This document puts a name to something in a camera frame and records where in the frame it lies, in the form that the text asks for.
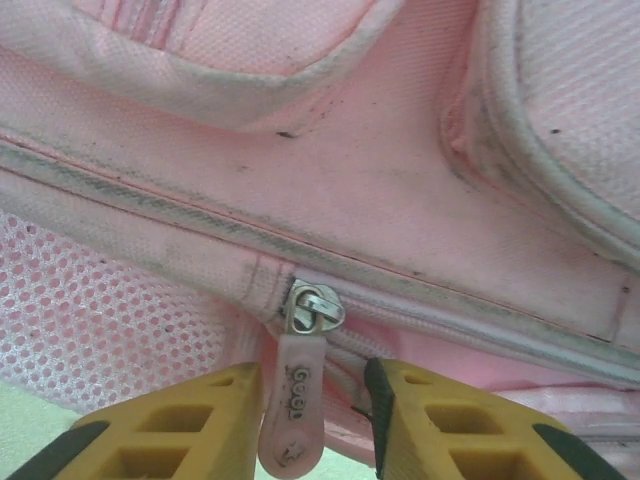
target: pink rubber zipper tab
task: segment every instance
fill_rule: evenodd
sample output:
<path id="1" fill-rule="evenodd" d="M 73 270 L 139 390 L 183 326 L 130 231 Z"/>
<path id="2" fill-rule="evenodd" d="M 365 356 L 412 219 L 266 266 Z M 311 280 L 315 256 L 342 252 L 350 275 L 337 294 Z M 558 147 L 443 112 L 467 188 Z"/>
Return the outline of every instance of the pink rubber zipper tab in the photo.
<path id="1" fill-rule="evenodd" d="M 286 331 L 278 344 L 258 456 L 270 475 L 288 480 L 309 473 L 322 457 L 322 371 L 327 349 L 323 333 L 342 324 L 344 309 L 328 287 L 296 282 L 285 310 Z"/>

